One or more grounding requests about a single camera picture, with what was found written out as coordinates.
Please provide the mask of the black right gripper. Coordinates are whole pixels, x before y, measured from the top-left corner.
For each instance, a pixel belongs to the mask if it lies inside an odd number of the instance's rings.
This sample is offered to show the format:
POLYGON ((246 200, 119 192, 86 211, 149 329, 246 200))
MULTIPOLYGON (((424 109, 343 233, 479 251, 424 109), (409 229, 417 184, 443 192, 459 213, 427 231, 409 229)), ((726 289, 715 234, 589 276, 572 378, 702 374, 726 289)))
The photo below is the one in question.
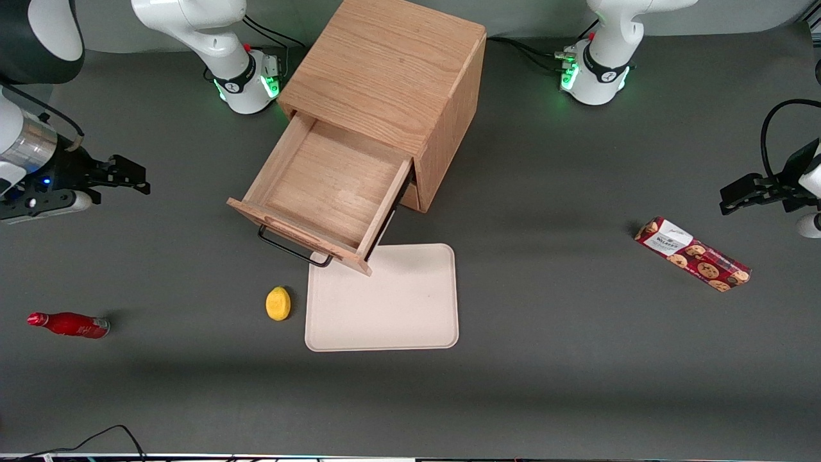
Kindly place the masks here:
POLYGON ((106 162, 94 160, 84 149, 58 150, 41 169, 29 175, 30 207, 91 207, 101 203, 96 186, 131 188, 151 193, 146 169, 121 155, 106 162))

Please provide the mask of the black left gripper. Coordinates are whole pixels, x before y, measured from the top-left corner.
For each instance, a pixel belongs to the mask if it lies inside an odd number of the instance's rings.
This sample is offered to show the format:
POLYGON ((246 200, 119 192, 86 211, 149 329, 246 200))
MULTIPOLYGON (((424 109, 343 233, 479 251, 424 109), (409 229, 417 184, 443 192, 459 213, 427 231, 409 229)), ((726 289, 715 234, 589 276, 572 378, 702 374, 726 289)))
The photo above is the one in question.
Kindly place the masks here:
POLYGON ((728 216, 737 210, 764 202, 780 203, 786 213, 803 207, 820 210, 819 202, 819 140, 789 155, 779 173, 774 173, 767 163, 767 175, 749 173, 737 182, 720 190, 721 215, 728 216))

